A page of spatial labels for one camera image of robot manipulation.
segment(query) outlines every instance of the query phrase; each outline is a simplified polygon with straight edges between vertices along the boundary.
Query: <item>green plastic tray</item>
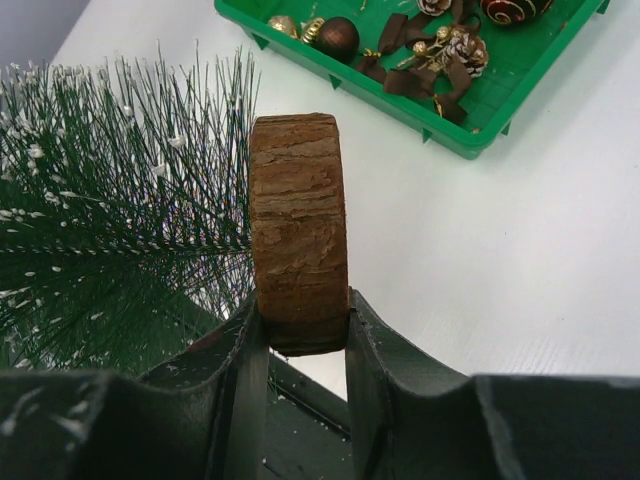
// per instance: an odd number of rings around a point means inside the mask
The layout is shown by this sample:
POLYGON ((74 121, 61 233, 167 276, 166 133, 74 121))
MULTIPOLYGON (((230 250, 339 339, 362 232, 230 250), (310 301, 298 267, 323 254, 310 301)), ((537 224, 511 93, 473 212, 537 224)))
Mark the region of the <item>green plastic tray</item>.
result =
MULTIPOLYGON (((314 17, 349 18, 360 32, 360 49, 375 49, 389 15, 418 12, 415 0, 214 0, 225 18, 241 25, 261 49, 269 46, 303 67, 422 133, 424 141, 434 140, 455 153, 477 158, 500 135, 508 133, 511 119, 527 95, 560 56, 582 26, 598 12, 604 13, 609 0, 555 0, 551 9, 534 21, 515 28, 501 28, 483 17, 480 36, 489 50, 489 65, 460 104, 469 112, 465 123, 454 125, 440 118, 431 101, 418 102, 386 94, 382 86, 349 65, 323 55, 287 35, 273 30, 267 21, 273 15, 290 15, 298 22, 314 17)), ((434 32, 451 22, 447 13, 426 29, 434 32)), ((401 49, 384 59, 387 68, 409 56, 401 49)), ((447 91, 446 79, 436 90, 447 91)))

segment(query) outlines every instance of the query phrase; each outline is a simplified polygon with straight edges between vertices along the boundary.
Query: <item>black plastic holder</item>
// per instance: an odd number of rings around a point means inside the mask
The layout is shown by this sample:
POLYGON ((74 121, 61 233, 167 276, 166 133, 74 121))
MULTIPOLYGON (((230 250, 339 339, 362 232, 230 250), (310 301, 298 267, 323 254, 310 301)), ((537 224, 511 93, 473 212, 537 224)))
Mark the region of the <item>black plastic holder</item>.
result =
POLYGON ((269 354, 255 294, 139 380, 4 371, 0 479, 640 478, 637 379, 466 377, 350 315, 348 404, 269 354))

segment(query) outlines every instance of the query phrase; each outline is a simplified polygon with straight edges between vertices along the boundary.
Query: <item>gold ornament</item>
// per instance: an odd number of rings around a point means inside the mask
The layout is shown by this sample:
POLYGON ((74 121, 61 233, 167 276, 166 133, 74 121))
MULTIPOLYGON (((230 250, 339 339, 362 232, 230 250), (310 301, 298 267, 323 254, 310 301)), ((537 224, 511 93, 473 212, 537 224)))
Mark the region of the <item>gold ornament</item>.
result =
POLYGON ((302 37, 300 38, 302 43, 311 45, 313 42, 315 42, 322 25, 324 25, 324 18, 316 18, 312 20, 302 33, 302 37))
POLYGON ((436 31, 436 38, 440 41, 447 40, 450 34, 451 34, 451 27, 447 27, 447 26, 440 27, 436 31))
POLYGON ((271 28, 279 32, 289 35, 291 38, 298 39, 298 27, 293 18, 288 15, 275 15, 267 22, 271 28))
POLYGON ((365 57, 377 57, 382 58, 382 53, 371 50, 370 48, 365 48, 364 53, 362 54, 365 57))
POLYGON ((411 55, 409 58, 401 61, 396 68, 400 68, 405 66, 407 63, 413 62, 414 60, 417 60, 418 58, 424 58, 429 54, 429 47, 427 46, 426 42, 423 42, 422 40, 420 40, 419 42, 416 42, 413 44, 413 55, 411 55))

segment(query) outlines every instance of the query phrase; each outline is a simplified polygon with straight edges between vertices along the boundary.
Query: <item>bottle brush tree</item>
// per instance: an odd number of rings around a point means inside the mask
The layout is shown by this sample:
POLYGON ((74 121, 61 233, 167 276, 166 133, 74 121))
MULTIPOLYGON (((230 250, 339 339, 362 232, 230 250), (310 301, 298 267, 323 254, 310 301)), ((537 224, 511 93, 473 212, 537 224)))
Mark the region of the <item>bottle brush tree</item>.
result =
POLYGON ((250 55, 0 83, 0 366, 141 373, 253 288, 250 55))

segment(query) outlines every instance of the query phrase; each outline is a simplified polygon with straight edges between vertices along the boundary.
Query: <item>wood slice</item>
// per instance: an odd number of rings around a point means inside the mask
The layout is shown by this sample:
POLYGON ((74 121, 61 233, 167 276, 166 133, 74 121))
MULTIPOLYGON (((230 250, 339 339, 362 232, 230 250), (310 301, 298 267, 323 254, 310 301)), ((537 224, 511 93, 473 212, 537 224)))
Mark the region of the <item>wood slice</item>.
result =
POLYGON ((250 151, 251 243, 270 345, 287 356, 341 350, 349 283, 336 120, 258 118, 250 151))

